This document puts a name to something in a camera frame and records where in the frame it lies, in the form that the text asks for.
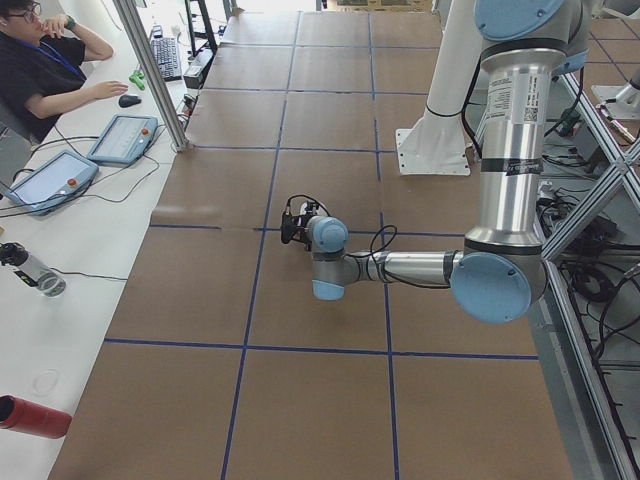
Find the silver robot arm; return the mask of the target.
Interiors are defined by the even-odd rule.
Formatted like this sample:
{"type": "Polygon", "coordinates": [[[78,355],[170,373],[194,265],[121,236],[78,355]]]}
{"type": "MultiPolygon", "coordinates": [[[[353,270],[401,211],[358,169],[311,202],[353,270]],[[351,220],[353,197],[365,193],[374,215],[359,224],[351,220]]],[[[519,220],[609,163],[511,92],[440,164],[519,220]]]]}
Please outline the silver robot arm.
{"type": "Polygon", "coordinates": [[[470,316],[490,324],[523,317],[548,281],[535,234],[536,199],[549,89],[587,58],[590,1],[455,1],[448,12],[421,118],[396,133],[402,174],[462,175],[464,141],[480,160],[479,217],[462,250],[349,253],[347,227],[318,200],[285,210],[281,239],[302,243],[313,260],[320,300],[338,300],[359,281],[450,289],[470,316]],[[477,77],[488,78],[481,130],[471,134],[466,105],[477,77]]]}

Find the person's hand on table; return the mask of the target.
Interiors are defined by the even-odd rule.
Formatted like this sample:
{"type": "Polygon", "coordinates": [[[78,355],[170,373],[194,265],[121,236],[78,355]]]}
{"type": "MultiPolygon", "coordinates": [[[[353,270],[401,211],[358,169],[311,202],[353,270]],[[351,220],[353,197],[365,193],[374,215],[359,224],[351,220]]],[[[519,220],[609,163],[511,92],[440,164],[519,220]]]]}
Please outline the person's hand on table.
{"type": "Polygon", "coordinates": [[[127,84],[110,80],[95,84],[89,88],[93,99],[101,100],[121,96],[128,92],[127,84]]]}

